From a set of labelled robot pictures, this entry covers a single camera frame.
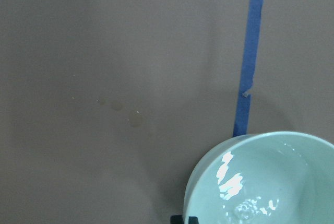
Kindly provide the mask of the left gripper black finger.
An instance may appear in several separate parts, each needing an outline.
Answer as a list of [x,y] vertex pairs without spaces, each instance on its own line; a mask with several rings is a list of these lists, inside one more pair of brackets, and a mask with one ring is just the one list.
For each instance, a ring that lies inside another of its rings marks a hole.
[[170,224],[198,224],[198,218],[190,216],[187,220],[182,215],[173,215],[170,217]]

